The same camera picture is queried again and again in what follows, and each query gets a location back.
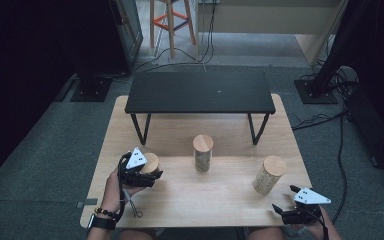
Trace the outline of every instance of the beaded bracelet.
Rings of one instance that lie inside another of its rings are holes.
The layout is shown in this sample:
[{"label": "beaded bracelet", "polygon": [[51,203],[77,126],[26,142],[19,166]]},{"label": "beaded bracelet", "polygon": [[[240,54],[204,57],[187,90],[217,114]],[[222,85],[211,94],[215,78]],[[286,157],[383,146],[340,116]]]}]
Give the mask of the beaded bracelet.
[{"label": "beaded bracelet", "polygon": [[95,213],[102,213],[104,215],[107,215],[108,217],[111,217],[112,219],[118,219],[118,214],[110,212],[108,210],[104,210],[102,208],[95,208]]}]

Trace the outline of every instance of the cylindrical container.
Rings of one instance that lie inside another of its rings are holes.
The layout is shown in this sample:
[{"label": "cylindrical container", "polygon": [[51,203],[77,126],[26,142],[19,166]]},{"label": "cylindrical container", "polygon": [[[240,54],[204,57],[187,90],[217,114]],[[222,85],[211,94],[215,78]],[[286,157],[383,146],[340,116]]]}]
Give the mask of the cylindrical container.
[{"label": "cylindrical container", "polygon": [[140,170],[142,173],[154,174],[160,172],[158,156],[153,153],[144,153],[146,160],[148,160]]},{"label": "cylindrical container", "polygon": [[255,191],[268,194],[286,171],[285,161],[278,156],[268,156],[254,179]]},{"label": "cylindrical container", "polygon": [[213,144],[213,139],[204,134],[196,136],[193,140],[195,169],[198,172],[207,172],[210,169]]}]

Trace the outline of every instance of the wooden lid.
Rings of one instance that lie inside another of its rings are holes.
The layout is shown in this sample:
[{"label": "wooden lid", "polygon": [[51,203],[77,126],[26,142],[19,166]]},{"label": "wooden lid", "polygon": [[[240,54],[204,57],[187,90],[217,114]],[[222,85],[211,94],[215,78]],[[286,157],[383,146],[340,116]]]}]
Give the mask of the wooden lid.
[{"label": "wooden lid", "polygon": [[266,171],[276,177],[282,176],[286,171],[286,163],[285,161],[278,156],[268,156],[264,160],[264,169]]},{"label": "wooden lid", "polygon": [[158,157],[157,155],[153,154],[153,153],[144,153],[143,156],[145,156],[146,160],[148,160],[148,162],[146,162],[145,166],[143,166],[141,172],[143,173],[152,173],[153,171],[155,171],[155,169],[158,168]]},{"label": "wooden lid", "polygon": [[213,139],[205,134],[201,134],[195,137],[193,140],[193,147],[198,152],[208,152],[213,148]]}]

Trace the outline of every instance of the person's leg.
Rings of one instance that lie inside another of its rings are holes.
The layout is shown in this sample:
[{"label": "person's leg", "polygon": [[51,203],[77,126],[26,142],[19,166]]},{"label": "person's leg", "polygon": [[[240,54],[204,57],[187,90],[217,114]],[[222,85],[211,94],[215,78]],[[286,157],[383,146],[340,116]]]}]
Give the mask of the person's leg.
[{"label": "person's leg", "polygon": [[157,235],[153,228],[123,229],[120,233],[120,240],[155,240]]},{"label": "person's leg", "polygon": [[247,240],[285,240],[281,227],[250,227]]}]

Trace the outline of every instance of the table leg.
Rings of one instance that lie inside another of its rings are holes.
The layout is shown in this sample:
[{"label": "table leg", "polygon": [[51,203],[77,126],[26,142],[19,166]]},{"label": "table leg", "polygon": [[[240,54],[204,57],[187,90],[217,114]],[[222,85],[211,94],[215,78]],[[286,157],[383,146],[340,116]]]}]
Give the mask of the table leg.
[{"label": "table leg", "polygon": [[138,134],[140,143],[142,145],[145,145],[146,144],[146,137],[148,136],[149,122],[151,121],[151,114],[148,114],[148,116],[146,117],[145,132],[144,132],[143,136],[142,136],[142,133],[140,131],[140,127],[139,127],[138,119],[136,118],[136,114],[130,114],[130,116],[132,117],[133,124],[135,125],[135,129],[136,129],[136,132]]},{"label": "table leg", "polygon": [[258,141],[260,140],[260,137],[263,134],[264,128],[266,127],[266,123],[269,120],[269,115],[270,114],[267,113],[264,116],[264,120],[263,120],[263,123],[261,124],[260,131],[258,131],[257,136],[255,136],[254,124],[252,123],[252,116],[251,116],[251,113],[248,113],[249,127],[251,128],[252,143],[254,145],[258,144]]}]

